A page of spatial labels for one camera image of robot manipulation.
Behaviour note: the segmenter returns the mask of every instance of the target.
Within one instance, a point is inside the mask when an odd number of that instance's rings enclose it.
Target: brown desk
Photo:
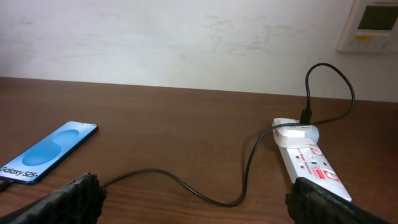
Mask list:
[[[349,101],[315,98],[313,119],[336,116]],[[85,172],[104,182],[135,169],[168,170],[205,195],[234,200],[242,161],[276,117],[298,118],[305,98],[227,91],[0,78],[0,165],[70,120],[99,131],[35,186],[0,194],[0,216]],[[359,101],[344,120],[319,126],[320,147],[356,205],[398,222],[398,104]],[[268,136],[257,150],[248,194],[236,208],[206,204],[159,174],[108,188],[98,223],[293,223],[290,185]]]

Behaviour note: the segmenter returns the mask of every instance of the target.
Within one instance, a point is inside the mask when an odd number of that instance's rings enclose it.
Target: white power strip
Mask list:
[[[298,121],[285,118],[274,120],[274,125],[282,123],[298,123]],[[331,168],[330,163],[316,144],[318,137],[315,139],[308,137],[316,136],[313,133],[318,132],[318,129],[313,126],[304,126],[302,130],[302,127],[291,126],[274,130],[275,141],[279,145],[292,183],[295,183],[297,177],[305,177],[343,199],[352,201],[336,172]]]

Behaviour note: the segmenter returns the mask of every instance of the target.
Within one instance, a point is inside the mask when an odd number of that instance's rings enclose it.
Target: phone screen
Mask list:
[[[98,129],[69,121],[0,168],[0,178],[35,184]]]

